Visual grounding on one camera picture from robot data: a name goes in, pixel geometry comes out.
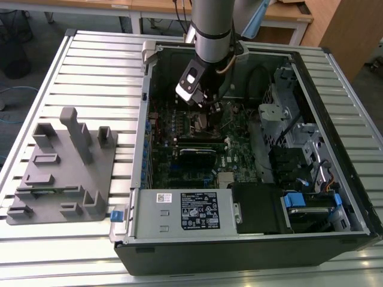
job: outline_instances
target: blue latch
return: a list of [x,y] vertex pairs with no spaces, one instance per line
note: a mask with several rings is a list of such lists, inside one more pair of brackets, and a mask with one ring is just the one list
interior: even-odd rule
[[334,195],[334,199],[335,199],[335,202],[336,202],[336,205],[337,205],[337,206],[342,205],[342,199],[341,199],[341,196],[340,196],[338,193],[336,193],[336,194]]
[[119,210],[113,210],[110,213],[111,222],[124,222],[124,212]]
[[289,207],[305,207],[305,199],[302,193],[288,193],[283,197],[286,208]]

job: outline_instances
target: warning label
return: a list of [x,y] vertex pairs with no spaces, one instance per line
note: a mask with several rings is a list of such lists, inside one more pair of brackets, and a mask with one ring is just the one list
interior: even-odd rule
[[219,229],[217,193],[181,193],[183,230]]

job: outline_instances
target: aluminum extrusion table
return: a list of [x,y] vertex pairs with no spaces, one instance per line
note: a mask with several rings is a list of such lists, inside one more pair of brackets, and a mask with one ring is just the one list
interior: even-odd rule
[[[66,36],[0,173],[0,285],[80,286],[378,286],[383,245],[347,252],[318,267],[188,276],[129,275],[113,250],[110,220],[20,225],[5,222],[7,209],[32,154],[36,123],[59,122],[72,105],[89,129],[118,131],[108,212],[129,202],[130,175],[143,78],[141,48],[147,39],[181,38],[78,31]],[[319,48],[248,43],[299,51],[365,189],[383,220],[383,140],[332,55]]]

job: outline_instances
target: motherboard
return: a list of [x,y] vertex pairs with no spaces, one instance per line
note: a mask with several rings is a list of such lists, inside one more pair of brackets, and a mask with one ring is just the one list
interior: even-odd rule
[[255,110],[224,100],[217,124],[175,100],[151,101],[153,188],[227,188],[257,182],[248,122]]

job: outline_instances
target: white table leg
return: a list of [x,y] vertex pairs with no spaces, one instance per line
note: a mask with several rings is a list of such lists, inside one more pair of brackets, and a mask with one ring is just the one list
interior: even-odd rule
[[131,11],[130,19],[132,21],[132,30],[133,34],[142,34],[142,26],[141,26],[141,14],[139,11]]
[[308,23],[307,22],[299,22],[297,28],[294,30],[293,36],[291,36],[289,45],[299,46],[302,38],[306,32]]

